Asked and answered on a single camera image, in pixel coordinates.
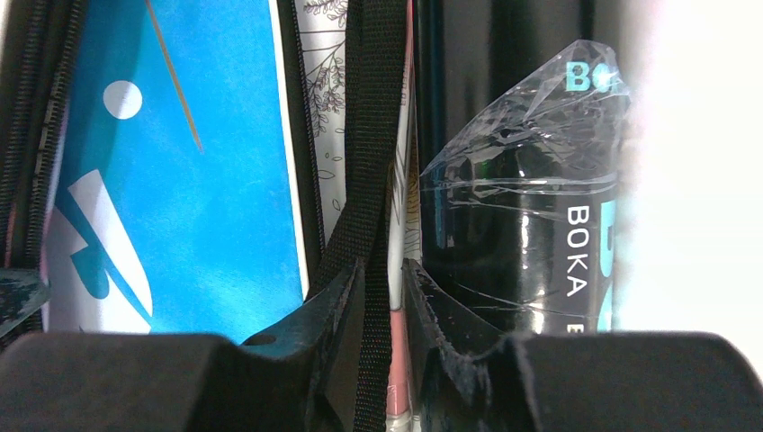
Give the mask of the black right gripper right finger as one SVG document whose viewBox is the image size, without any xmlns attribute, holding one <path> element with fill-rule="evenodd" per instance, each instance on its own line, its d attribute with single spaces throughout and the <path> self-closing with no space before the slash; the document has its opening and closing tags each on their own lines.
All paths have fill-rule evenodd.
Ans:
<svg viewBox="0 0 763 432">
<path fill-rule="evenodd" d="M 709 333 L 502 333 L 403 265 L 424 431 L 759 431 L 762 385 Z"/>
</svg>

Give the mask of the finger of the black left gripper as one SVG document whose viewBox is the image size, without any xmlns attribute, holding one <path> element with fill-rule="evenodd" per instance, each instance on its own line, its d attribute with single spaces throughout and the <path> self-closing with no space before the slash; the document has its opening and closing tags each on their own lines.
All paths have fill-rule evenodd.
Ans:
<svg viewBox="0 0 763 432">
<path fill-rule="evenodd" d="M 40 311 L 50 288 L 34 269 L 1 269 L 1 337 L 41 330 Z"/>
</svg>

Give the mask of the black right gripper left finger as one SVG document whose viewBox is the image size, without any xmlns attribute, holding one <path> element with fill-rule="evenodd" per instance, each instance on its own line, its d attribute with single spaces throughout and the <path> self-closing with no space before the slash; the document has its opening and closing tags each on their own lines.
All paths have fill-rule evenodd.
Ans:
<svg viewBox="0 0 763 432">
<path fill-rule="evenodd" d="M 364 267 L 243 345 L 211 334 L 32 334 L 1 357 L 4 431 L 349 431 Z"/>
</svg>

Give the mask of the blue racket cover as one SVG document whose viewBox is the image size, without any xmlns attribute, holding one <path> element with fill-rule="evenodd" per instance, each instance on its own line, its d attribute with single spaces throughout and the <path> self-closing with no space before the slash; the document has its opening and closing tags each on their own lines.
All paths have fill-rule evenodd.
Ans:
<svg viewBox="0 0 763 432">
<path fill-rule="evenodd" d="M 295 1 L 5 1 L 1 269 L 32 334 L 243 345 L 364 267 L 353 427 L 388 431 L 387 180 L 407 1 L 347 1 L 346 202 L 325 235 Z"/>
</svg>

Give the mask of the white cardboard tube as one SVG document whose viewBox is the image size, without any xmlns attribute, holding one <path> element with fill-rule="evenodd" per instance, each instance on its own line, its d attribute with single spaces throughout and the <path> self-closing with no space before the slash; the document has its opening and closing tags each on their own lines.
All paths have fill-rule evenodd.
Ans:
<svg viewBox="0 0 763 432">
<path fill-rule="evenodd" d="M 628 1 L 615 325 L 703 330 L 762 366 L 762 4 Z"/>
</svg>

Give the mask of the black shuttlecock tube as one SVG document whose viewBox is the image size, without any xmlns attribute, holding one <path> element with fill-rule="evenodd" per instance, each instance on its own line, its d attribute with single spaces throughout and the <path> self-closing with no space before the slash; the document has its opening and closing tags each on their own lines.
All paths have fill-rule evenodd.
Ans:
<svg viewBox="0 0 763 432">
<path fill-rule="evenodd" d="M 413 4 L 422 264 L 497 329 L 612 327 L 623 10 Z"/>
</svg>

